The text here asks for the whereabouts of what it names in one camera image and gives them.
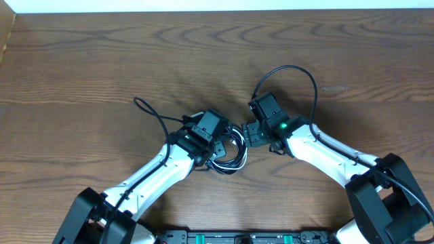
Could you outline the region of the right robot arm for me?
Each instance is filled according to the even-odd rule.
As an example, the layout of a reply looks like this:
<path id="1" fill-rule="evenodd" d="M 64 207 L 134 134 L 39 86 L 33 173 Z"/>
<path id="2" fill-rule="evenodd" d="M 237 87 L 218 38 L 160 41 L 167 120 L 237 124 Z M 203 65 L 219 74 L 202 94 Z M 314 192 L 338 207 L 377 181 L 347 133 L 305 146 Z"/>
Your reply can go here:
<path id="1" fill-rule="evenodd" d="M 366 154 L 333 139 L 308 119 L 289 117 L 271 93 L 248 103 L 256 118 L 243 125 L 247 146 L 307 162 L 341 185 L 353 219 L 335 243 L 414 243 L 433 222 L 433 210 L 405 161 Z"/>

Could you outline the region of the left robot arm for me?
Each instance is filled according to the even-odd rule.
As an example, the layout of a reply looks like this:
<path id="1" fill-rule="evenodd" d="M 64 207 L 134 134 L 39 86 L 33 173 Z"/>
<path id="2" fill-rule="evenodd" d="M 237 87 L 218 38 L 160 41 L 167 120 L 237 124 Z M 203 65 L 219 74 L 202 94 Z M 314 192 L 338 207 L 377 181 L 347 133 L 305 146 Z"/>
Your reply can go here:
<path id="1" fill-rule="evenodd" d="M 145 166 L 122 183 L 99 193 L 88 187 L 69 209 L 55 243 L 154 243 L 155 235 L 139 225 L 143 213 L 172 185 L 216 155 L 231 122 L 209 109 L 183 118 Z"/>

